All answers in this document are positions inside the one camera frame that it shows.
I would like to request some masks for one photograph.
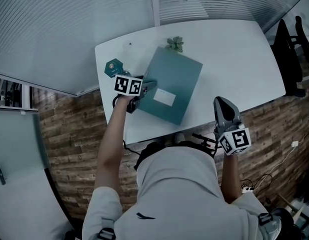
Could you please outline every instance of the white t-shirt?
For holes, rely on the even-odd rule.
[[[215,162],[200,150],[167,147],[147,157],[137,185],[136,204],[124,214],[115,190],[95,189],[82,240],[97,239],[109,221],[117,240],[263,239],[257,217],[267,210],[251,192],[226,203]]]

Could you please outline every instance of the succulent plant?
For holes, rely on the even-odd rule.
[[[180,36],[176,36],[173,39],[168,38],[167,40],[168,45],[166,45],[166,49],[174,50],[176,52],[182,53],[183,52],[183,38]]]

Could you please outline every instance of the wooden floor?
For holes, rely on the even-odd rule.
[[[301,141],[309,133],[309,81],[302,86],[307,91],[304,98],[280,97],[242,113],[244,124],[250,130],[252,147],[239,156],[241,179],[255,183],[261,175],[283,161],[292,150],[292,141]],[[97,90],[72,98],[34,89],[33,107],[39,110],[51,174],[59,194],[69,213],[74,218],[83,219],[93,192],[98,147],[107,126],[100,92]],[[192,133],[213,138],[214,127],[215,122],[211,122],[184,133],[186,139],[198,142],[191,137]],[[129,147],[140,151],[148,143],[150,141]],[[120,199],[124,210],[136,202],[138,189],[133,166],[137,159],[137,154],[126,152],[120,166]],[[215,156],[215,163],[220,182],[223,167],[221,150]],[[308,166],[309,134],[273,171],[270,187],[262,190],[270,183],[271,178],[268,177],[255,194],[258,198],[266,195],[275,206],[282,206],[276,198],[277,193],[291,201],[296,184]]]

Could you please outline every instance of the tabletop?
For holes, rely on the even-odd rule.
[[[137,109],[127,114],[127,144],[168,135],[215,120],[213,101],[222,96],[242,112],[278,97],[286,91],[268,41],[255,21],[210,19],[148,28],[95,47],[96,66],[106,121],[116,96],[114,78],[105,65],[116,58],[131,75],[143,75],[157,49],[167,38],[183,38],[183,53],[203,64],[181,125],[174,125]]]

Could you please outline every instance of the black pants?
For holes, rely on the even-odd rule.
[[[188,147],[188,148],[193,148],[196,150],[200,150],[203,151],[205,153],[207,153],[209,156],[212,157],[211,153],[209,152],[209,149],[201,144],[197,144],[194,143],[192,141],[181,141],[178,144],[173,144],[170,147]],[[146,146],[146,148],[144,150],[141,151],[141,154],[139,156],[139,159],[137,160],[135,166],[133,167],[135,170],[138,169],[140,163],[145,160],[147,157],[150,157],[151,155],[153,155],[154,153],[159,152],[160,150],[165,149],[166,147],[161,145],[158,142],[152,142],[150,143],[148,146]]]

